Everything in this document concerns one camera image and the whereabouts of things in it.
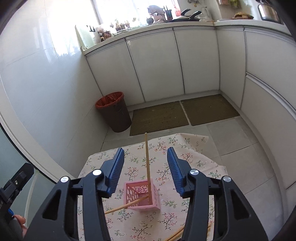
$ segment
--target kitchen counter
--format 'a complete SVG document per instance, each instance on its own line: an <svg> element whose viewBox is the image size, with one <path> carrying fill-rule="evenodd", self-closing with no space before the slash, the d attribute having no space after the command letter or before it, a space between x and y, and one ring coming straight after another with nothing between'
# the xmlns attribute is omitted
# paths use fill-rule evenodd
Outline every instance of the kitchen counter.
<svg viewBox="0 0 296 241"><path fill-rule="evenodd" d="M279 23L269 22L269 21L261 21L261 20L226 20L221 22L215 22L215 27L221 26L248 26L248 27L259 27L259 28L267 28L270 30L278 31L283 34L287 34L291 36L289 29L286 25L282 25Z"/></svg>
<svg viewBox="0 0 296 241"><path fill-rule="evenodd" d="M145 26L142 28L131 30L129 32L118 34L112 38L106 39L105 41L98 43L98 44L92 46L91 48L82 51L82 53L84 55L87 55L88 53L90 53L100 47L103 47L103 46L110 44L114 41L124 39L124 38L130 37L130 36L136 35L136 34L149 32L149 31L153 31L153 30L158 30L158 29L162 29L162 28L165 29L165 28L186 27L186 26L214 27L214 24L212 22L176 22L176 23L161 23L161 24L149 25L149 26Z"/></svg>
<svg viewBox="0 0 296 241"><path fill-rule="evenodd" d="M109 38L101 43L95 44L94 46L82 50L82 53L84 55L87 55L94 50L101 48L107 44L110 44L112 42L136 35L141 34L144 32L154 31L158 29L166 29L166 28L174 28L174 27L188 27L188 26L206 26L206 27L223 27L223 26L248 26L248 27L259 27L259 28L265 28L269 30L274 30L286 35L291 36L291 33L289 32L288 28L285 25L274 23L274 22L268 22L268 21L260 21L260 20L227 20L227 21L221 21L221 22L176 22L176 23L162 23L162 24L155 24L155 25L149 25L146 27L138 28L129 32L125 32L119 35L116 35L112 38ZM85 46L83 44L82 38L78 36L78 41L80 46Z"/></svg>

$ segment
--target pink basket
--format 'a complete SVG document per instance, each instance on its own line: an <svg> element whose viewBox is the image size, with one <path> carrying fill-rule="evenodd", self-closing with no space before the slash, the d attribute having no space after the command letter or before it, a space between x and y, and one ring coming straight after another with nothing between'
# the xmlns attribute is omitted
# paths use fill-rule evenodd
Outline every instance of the pink basket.
<svg viewBox="0 0 296 241"><path fill-rule="evenodd" d="M160 201L158 190L153 184L153 180L151 178L151 193L152 193L152 205L149 205L148 198L144 199L141 202L138 202L132 206L129 206L128 209L133 209L139 212L147 212L147 211L157 211L160 210ZM141 197L144 197L148 194L148 181L133 181L124 183L124 194L123 200L124 204L135 201Z"/></svg>

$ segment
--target blue gripper pad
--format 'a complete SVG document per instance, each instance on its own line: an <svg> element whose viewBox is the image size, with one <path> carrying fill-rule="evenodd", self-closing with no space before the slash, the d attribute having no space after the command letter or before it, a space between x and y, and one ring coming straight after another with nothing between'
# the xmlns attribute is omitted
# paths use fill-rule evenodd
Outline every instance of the blue gripper pad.
<svg viewBox="0 0 296 241"><path fill-rule="evenodd" d="M185 194L185 187L187 183L187 174L191 170L189 163L177 157L173 147L170 147L167 152L167 160L170 168L176 191L181 197Z"/></svg>
<svg viewBox="0 0 296 241"><path fill-rule="evenodd" d="M118 148L114 158L112 159L113 167L109 173L106 174L107 193L111 196L117 187L120 173L124 163L124 150Z"/></svg>

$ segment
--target human hand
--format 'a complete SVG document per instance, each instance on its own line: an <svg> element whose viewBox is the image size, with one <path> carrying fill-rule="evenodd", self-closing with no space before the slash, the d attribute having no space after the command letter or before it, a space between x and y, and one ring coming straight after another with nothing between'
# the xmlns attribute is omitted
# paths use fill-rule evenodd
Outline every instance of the human hand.
<svg viewBox="0 0 296 241"><path fill-rule="evenodd" d="M21 215L14 215L13 217L16 218L18 220L19 224L21 225L22 236L24 237L27 233L27 227L24 225L26 223L26 219Z"/></svg>

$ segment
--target baseboard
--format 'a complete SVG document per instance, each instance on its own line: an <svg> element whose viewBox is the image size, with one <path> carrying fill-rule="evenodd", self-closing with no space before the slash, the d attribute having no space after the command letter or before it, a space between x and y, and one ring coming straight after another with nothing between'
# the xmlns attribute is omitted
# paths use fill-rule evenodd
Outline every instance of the baseboard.
<svg viewBox="0 0 296 241"><path fill-rule="evenodd" d="M204 91L204 92L198 92L198 93L187 94L187 95L179 95L179 96L169 97L169 98L160 99L160 100L148 101L141 104L130 105L128 106L128 111L142 109L142 108L155 106L159 104L165 104L165 103L174 102L174 101L180 101L184 99L193 99L193 98L209 96L209 95L217 95L217 94L221 94L221 91L212 90L212 91Z"/></svg>
<svg viewBox="0 0 296 241"><path fill-rule="evenodd" d="M275 160L273 154L271 153L268 145L264 141L263 137L261 136L261 134L259 133L257 128L253 125L253 123L248 119L248 117L241 111L241 109L225 93L221 92L221 94L233 106L233 108L236 109L236 111L241 115L243 120L250 127L250 129L252 130L252 132L257 137L258 141L260 142L263 150L265 151L265 153L266 153L266 155L267 155L267 157L268 157L268 159L269 159L269 161L270 161L270 163L272 165L272 168L274 169L274 173L276 175L276 178L277 178L277 181L278 181L278 184L279 184L279 189L280 189L280 192L281 192L281 198L282 198L282 204L283 204L283 212L284 212L284 223L285 223L286 220L289 217L288 200L287 200L286 189L284 187L283 178L282 178L282 175L281 175L280 170L279 170L279 166L277 165L276 160Z"/></svg>

